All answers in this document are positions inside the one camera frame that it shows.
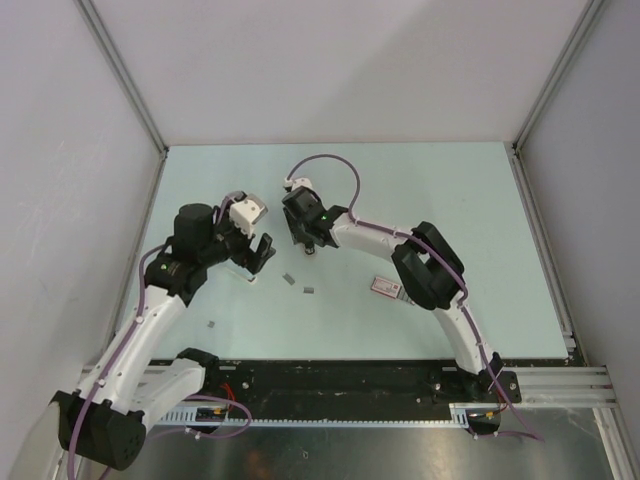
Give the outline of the red white staple box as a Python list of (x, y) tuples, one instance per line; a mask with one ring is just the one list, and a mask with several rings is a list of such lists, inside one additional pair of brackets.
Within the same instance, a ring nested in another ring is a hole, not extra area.
[(371, 283), (370, 290), (393, 300), (414, 305), (414, 301), (410, 298), (405, 288), (400, 283), (387, 278), (375, 276)]

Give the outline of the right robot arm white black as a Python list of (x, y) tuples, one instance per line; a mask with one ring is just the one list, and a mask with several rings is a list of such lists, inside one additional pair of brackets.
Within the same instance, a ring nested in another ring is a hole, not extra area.
[(433, 312), (454, 352), (463, 393), (484, 401), (497, 389), (503, 367), (468, 305), (464, 265), (439, 230), (421, 222), (410, 232), (357, 219), (334, 205), (327, 209), (318, 194), (300, 182), (285, 186), (283, 210), (293, 241), (305, 249), (348, 248), (393, 264), (409, 298)]

